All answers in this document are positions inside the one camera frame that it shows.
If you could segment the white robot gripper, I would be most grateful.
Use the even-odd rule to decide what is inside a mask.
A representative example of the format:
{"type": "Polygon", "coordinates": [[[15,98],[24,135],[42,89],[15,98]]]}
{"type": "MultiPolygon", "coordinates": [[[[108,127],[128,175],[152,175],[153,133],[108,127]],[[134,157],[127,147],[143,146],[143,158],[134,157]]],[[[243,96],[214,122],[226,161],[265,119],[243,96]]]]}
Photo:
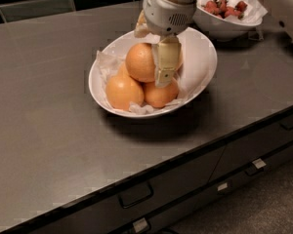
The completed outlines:
{"type": "Polygon", "coordinates": [[[156,87],[163,88],[172,82],[182,48],[177,36],[167,35],[183,32],[195,11],[196,0],[144,0],[134,36],[139,39],[160,39],[152,45],[156,87]]]}

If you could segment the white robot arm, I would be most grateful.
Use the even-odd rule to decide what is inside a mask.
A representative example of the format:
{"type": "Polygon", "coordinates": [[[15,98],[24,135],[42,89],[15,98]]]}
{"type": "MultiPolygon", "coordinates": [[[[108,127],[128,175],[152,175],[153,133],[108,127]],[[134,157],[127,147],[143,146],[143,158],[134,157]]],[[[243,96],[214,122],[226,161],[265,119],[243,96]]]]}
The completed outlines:
{"type": "MultiPolygon", "coordinates": [[[[155,48],[155,85],[172,82],[177,70],[181,44],[177,35],[189,26],[197,0],[144,0],[134,34],[142,38],[152,33],[160,37],[155,48]]],[[[281,23],[293,41],[293,0],[258,0],[281,23]]]]}

